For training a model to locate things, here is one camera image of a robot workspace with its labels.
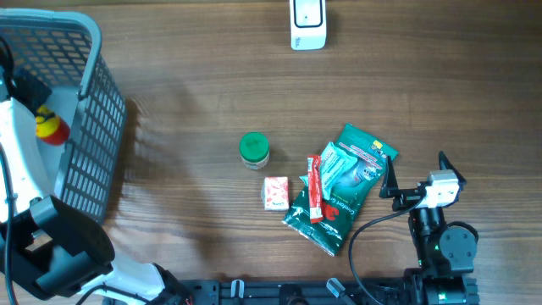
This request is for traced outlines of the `teal wet wipes pack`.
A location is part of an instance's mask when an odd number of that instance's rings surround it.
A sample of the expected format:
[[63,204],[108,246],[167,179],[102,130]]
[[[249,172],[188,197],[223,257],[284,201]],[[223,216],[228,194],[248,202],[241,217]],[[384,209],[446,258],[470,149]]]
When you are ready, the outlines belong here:
[[356,163],[357,158],[352,157],[343,149],[337,147],[333,142],[329,142],[322,153],[310,155],[307,157],[307,172],[312,171],[317,157],[320,157],[319,173],[321,181],[322,199],[329,200],[334,185],[340,177],[350,170]]

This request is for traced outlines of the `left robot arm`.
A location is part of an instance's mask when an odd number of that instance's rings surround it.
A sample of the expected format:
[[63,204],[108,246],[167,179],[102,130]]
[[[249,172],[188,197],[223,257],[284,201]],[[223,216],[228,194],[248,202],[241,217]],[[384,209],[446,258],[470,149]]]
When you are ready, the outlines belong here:
[[37,143],[59,146],[70,128],[45,105],[50,89],[14,67],[1,46],[1,270],[11,303],[14,286],[35,297],[93,295],[126,304],[191,304],[171,273],[115,254],[102,227],[55,197]]

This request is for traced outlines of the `red sauce bottle green cap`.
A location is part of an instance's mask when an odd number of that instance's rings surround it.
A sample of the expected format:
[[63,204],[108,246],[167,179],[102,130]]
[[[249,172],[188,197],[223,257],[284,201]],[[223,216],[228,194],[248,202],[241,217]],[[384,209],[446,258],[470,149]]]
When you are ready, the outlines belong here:
[[70,128],[67,123],[45,105],[36,110],[36,137],[41,141],[60,146],[69,139]]

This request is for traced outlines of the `red stick sachet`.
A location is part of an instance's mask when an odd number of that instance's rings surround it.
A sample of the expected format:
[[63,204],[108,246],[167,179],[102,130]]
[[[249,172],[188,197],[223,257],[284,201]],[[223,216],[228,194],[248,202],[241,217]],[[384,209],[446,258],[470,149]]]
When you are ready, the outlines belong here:
[[307,157],[307,188],[311,224],[316,224],[324,219],[320,166],[321,157],[319,155],[309,155]]

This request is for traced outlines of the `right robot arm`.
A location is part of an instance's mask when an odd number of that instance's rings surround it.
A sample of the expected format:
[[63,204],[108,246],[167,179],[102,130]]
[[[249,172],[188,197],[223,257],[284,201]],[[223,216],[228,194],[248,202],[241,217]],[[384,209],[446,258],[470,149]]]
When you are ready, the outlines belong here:
[[466,179],[439,153],[439,168],[414,188],[398,186],[393,162],[386,160],[379,195],[393,200],[392,210],[408,213],[408,228],[415,246],[419,267],[407,269],[412,304],[480,303],[477,281],[469,275],[478,250],[478,232],[461,221],[445,220],[444,209],[458,202]]

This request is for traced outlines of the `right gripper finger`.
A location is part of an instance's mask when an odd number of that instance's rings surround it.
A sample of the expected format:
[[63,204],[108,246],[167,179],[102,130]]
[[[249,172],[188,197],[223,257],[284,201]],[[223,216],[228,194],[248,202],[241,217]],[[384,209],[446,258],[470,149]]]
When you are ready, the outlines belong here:
[[380,188],[381,193],[397,193],[399,191],[398,183],[395,176],[393,160],[391,156],[386,157],[386,171]]
[[445,153],[443,151],[440,151],[438,154],[439,158],[439,167],[440,170],[452,170],[454,174],[456,175],[458,179],[458,185],[459,186],[465,186],[467,184],[467,180],[459,173],[459,171],[452,165],[448,157],[446,157]]

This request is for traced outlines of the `green lid jar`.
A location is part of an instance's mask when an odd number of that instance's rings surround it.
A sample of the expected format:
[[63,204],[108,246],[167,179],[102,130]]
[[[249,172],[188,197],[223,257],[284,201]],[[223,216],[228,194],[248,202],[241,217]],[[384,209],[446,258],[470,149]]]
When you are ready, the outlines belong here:
[[260,132],[246,133],[239,143],[239,153],[242,163],[248,169],[263,168],[270,155],[268,138]]

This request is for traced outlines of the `green 3M gloves package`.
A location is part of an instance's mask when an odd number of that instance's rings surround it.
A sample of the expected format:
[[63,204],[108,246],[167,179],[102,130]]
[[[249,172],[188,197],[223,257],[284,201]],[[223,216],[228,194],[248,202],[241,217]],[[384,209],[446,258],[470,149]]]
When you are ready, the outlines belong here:
[[357,163],[334,185],[329,200],[323,199],[324,219],[311,224],[307,176],[299,195],[283,218],[283,223],[315,243],[331,256],[336,255],[358,216],[365,198],[386,170],[386,157],[395,158],[398,151],[356,126],[348,123],[333,142]]

